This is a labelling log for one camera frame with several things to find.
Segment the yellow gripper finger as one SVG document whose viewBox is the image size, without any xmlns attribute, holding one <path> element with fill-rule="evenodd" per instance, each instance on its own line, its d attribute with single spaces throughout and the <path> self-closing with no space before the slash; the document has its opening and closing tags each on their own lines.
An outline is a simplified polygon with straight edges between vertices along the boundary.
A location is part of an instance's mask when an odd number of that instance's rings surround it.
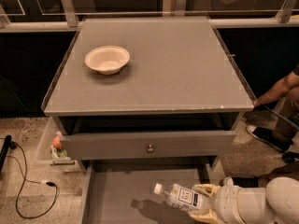
<svg viewBox="0 0 299 224">
<path fill-rule="evenodd" d="M 213 184 L 196 184 L 192 186 L 192 190 L 200 194 L 198 198 L 200 205 L 212 205 L 220 188 L 220 186 Z"/>
<path fill-rule="evenodd" d="M 188 215 L 198 222 L 203 222 L 206 224 L 222 224 L 221 219 L 212 209 L 209 209 L 206 214 L 203 214 L 200 210 L 189 211 Z"/>
</svg>

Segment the person's forearm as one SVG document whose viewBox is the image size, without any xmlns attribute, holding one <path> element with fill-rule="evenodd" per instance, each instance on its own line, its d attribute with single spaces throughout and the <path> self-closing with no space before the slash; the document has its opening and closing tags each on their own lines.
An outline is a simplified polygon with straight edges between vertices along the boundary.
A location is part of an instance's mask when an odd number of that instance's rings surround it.
<svg viewBox="0 0 299 224">
<path fill-rule="evenodd" d="M 294 72 L 290 72 L 287 76 L 277 81 L 273 87 L 261 97 L 261 104 L 266 105 L 273 103 L 298 86 L 299 76 Z"/>
</svg>

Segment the person's hand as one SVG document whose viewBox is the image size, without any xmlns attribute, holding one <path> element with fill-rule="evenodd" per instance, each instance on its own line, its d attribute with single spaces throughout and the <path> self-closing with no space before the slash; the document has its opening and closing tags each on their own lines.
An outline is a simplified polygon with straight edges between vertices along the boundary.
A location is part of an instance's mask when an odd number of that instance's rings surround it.
<svg viewBox="0 0 299 224">
<path fill-rule="evenodd" d="M 256 99 L 252 102 L 252 104 L 254 107 L 258 107 L 258 106 L 262 105 L 263 103 L 262 103 L 261 99 Z"/>
</svg>

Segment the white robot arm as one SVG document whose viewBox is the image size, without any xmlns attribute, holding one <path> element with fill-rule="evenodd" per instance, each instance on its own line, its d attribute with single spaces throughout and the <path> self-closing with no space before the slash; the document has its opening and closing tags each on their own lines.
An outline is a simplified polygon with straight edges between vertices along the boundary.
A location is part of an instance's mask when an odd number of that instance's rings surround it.
<svg viewBox="0 0 299 224">
<path fill-rule="evenodd" d="M 189 211 L 188 215 L 207 224 L 299 224 L 299 182 L 289 177 L 272 179 L 265 188 L 235 185 L 195 185 L 209 191 L 212 207 Z"/>
</svg>

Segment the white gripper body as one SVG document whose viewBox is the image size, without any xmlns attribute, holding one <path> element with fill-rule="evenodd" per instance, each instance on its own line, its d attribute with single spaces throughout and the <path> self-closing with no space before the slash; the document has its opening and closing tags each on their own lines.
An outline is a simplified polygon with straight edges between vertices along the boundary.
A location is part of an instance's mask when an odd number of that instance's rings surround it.
<svg viewBox="0 0 299 224">
<path fill-rule="evenodd" d="M 240 191 L 231 177 L 224 178 L 211 190 L 212 216 L 216 224 L 242 224 L 237 208 L 237 194 Z"/>
</svg>

